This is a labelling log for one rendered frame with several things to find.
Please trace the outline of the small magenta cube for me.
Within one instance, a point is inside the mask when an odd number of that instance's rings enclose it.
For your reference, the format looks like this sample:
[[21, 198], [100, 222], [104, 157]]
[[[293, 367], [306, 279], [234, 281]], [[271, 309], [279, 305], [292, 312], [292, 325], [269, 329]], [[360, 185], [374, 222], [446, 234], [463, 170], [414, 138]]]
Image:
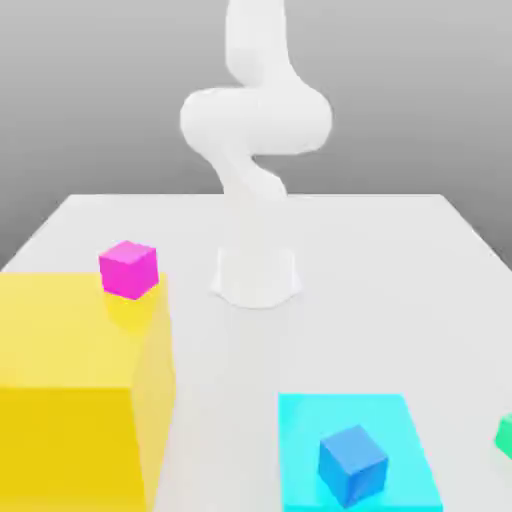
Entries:
[[137, 300], [159, 283], [157, 251], [153, 247], [122, 241], [99, 255], [103, 289]]

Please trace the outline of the small blue cube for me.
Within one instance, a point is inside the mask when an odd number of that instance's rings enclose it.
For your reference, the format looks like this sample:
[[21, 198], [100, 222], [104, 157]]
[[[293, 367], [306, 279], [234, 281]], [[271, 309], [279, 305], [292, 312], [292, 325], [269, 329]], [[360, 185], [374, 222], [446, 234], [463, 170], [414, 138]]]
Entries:
[[320, 441], [318, 474], [344, 508], [380, 493], [388, 466], [388, 455], [361, 425]]

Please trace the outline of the small green cube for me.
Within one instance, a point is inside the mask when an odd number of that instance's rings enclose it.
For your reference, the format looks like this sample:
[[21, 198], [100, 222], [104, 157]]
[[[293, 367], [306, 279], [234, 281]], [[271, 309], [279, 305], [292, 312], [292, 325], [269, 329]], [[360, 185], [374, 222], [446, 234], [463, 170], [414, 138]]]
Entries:
[[494, 443], [503, 454], [512, 460], [512, 413], [501, 418]]

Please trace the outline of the large yellow box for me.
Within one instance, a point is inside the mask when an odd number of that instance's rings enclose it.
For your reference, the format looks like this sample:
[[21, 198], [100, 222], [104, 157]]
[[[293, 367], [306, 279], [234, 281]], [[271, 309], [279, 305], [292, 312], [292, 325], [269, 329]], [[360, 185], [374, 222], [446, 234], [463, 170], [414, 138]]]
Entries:
[[174, 398], [165, 282], [0, 272], [0, 512], [153, 512]]

